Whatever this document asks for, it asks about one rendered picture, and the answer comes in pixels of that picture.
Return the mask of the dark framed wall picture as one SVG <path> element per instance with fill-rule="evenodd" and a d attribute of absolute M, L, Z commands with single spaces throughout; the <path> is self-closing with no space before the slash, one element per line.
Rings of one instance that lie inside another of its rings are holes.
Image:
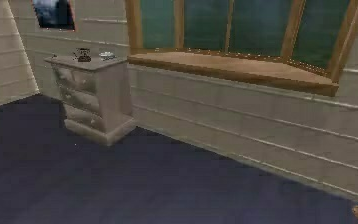
<path fill-rule="evenodd" d="M 32 0 L 32 6 L 41 28 L 75 30 L 71 0 Z"/>

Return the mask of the pale grey chest of drawers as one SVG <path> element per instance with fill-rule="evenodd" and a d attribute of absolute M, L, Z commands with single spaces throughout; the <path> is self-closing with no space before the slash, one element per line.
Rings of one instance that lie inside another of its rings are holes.
<path fill-rule="evenodd" d="M 46 61 L 55 75 L 67 129 L 106 146 L 135 129 L 125 58 L 79 62 L 53 56 Z"/>

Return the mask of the wooden framed bay window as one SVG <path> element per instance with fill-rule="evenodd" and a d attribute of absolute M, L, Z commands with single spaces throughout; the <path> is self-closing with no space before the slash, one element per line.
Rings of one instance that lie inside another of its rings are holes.
<path fill-rule="evenodd" d="M 124 0 L 134 65 L 334 96 L 358 0 Z"/>

